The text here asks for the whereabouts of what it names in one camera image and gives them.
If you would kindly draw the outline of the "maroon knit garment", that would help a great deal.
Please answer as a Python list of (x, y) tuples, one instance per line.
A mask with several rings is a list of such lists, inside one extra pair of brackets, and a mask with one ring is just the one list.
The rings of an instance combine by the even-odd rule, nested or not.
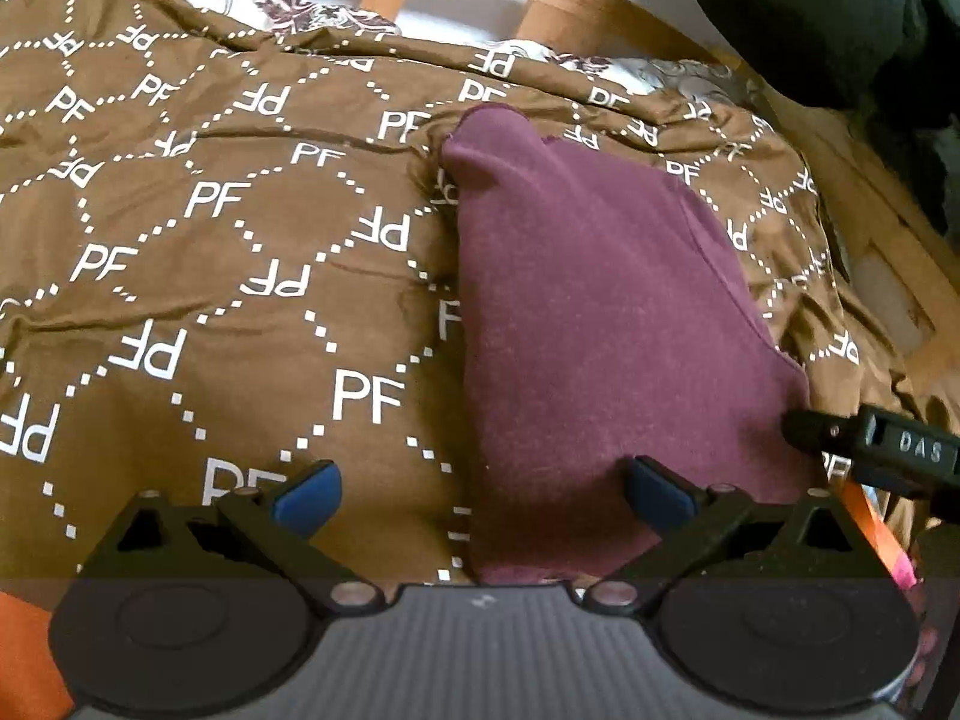
[(464, 115), (441, 164), (459, 190), (480, 580), (604, 575), (649, 550), (658, 537), (623, 494), (627, 458), (761, 502), (817, 483), (781, 432), (807, 377), (682, 181), (498, 104)]

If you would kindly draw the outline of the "orange cloth at corner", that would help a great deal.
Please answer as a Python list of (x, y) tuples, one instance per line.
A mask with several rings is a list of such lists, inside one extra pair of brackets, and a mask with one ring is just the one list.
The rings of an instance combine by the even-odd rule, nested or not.
[(3, 593), (0, 603), (2, 720), (57, 720), (73, 709), (50, 655), (50, 613)]

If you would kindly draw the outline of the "grey floral pillow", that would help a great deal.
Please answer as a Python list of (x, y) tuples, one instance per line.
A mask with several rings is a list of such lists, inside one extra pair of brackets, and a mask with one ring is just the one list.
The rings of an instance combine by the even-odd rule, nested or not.
[(547, 62), (565, 70), (604, 78), (633, 94), (651, 94), (673, 89), (690, 101), (733, 104), (754, 109), (758, 85), (722, 64), (698, 60), (664, 60), (651, 57), (604, 57), (555, 52), (544, 44), (526, 39), (509, 39), (493, 47), (523, 59)]

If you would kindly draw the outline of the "brown PF patterned duvet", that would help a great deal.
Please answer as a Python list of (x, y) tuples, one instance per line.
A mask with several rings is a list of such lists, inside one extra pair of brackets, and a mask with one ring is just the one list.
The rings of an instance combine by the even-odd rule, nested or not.
[(926, 414), (750, 107), (185, 0), (2, 0), (3, 593), (52, 605), (143, 489), (208, 505), (321, 458), (347, 488), (326, 553), (478, 578), (441, 151), (485, 104), (690, 188), (807, 405)]

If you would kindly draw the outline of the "wooden bed headboard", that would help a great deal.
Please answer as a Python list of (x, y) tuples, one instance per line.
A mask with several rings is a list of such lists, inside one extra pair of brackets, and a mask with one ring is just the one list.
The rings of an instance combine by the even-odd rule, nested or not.
[[(373, 10), (410, 36), (443, 43), (527, 39), (578, 55), (747, 64), (693, 0), (319, 0)], [(851, 280), (900, 346), (914, 385), (958, 383), (958, 259), (851, 122), (769, 86), (761, 109), (811, 161), (850, 254)]]

